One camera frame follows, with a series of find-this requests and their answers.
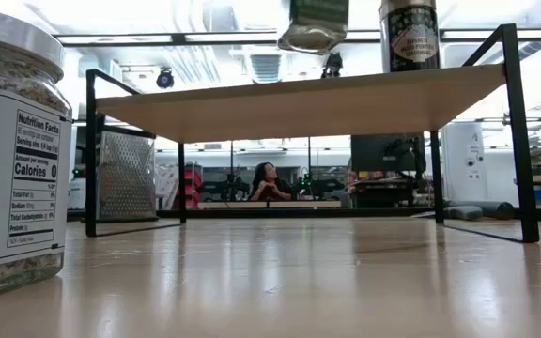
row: jar lid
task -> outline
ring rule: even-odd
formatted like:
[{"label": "jar lid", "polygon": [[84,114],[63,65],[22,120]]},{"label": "jar lid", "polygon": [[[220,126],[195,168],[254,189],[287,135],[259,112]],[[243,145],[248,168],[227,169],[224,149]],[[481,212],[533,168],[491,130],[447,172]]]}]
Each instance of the jar lid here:
[{"label": "jar lid", "polygon": [[19,48],[54,64],[58,72],[62,73],[64,47],[56,38],[30,23],[0,13],[0,43]]}]

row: ceiling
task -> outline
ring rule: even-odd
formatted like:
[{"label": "ceiling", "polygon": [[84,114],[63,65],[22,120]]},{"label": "ceiling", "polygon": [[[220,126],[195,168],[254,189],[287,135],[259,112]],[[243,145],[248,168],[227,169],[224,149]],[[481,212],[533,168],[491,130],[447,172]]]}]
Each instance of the ceiling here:
[{"label": "ceiling", "polygon": [[[283,0],[0,0],[0,11],[38,25],[52,34],[145,34],[280,30],[286,13]],[[541,28],[541,0],[437,0],[441,28],[493,29],[501,23]],[[378,30],[380,0],[350,0],[350,30]],[[442,65],[458,67],[479,43],[443,43]],[[528,117],[541,117],[541,43],[521,43]],[[378,44],[343,44],[342,76],[382,72]],[[160,68],[172,68],[172,90],[320,76],[324,58],[280,52],[275,46],[215,45],[187,47],[94,47],[78,50],[100,61],[113,60],[126,83],[149,93]],[[502,61],[496,46],[483,63]],[[505,90],[499,89],[459,118],[501,118],[507,112]],[[510,129],[484,123],[486,146],[510,146]],[[541,122],[529,123],[532,145],[541,146]]]}]

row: computer monitor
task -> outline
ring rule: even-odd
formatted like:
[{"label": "computer monitor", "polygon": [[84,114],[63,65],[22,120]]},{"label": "computer monitor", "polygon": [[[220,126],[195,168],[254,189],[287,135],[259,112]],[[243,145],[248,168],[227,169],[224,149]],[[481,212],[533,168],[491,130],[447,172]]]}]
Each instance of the computer monitor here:
[{"label": "computer monitor", "polygon": [[[419,163],[410,149],[417,138]],[[352,135],[351,154],[353,171],[416,171],[420,165],[424,172],[425,142],[422,133],[397,135]]]}]

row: dark hair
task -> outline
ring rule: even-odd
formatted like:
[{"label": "dark hair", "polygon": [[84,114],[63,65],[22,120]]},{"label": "dark hair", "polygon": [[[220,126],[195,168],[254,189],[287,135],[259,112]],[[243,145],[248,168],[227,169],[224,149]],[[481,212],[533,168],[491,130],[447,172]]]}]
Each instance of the dark hair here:
[{"label": "dark hair", "polygon": [[267,170],[265,168],[267,164],[272,165],[270,162],[263,162],[256,166],[254,171],[254,180],[252,181],[252,193],[258,190],[258,185],[260,182],[267,178]]}]

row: spice jar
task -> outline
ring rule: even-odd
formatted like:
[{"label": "spice jar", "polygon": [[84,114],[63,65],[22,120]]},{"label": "spice jar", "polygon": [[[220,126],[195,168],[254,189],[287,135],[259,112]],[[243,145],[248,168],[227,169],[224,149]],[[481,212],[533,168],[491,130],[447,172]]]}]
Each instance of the spice jar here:
[{"label": "spice jar", "polygon": [[382,0],[383,71],[440,67],[440,30],[436,0]]},{"label": "spice jar", "polygon": [[0,13],[0,292],[63,267],[71,110],[63,47]]}]

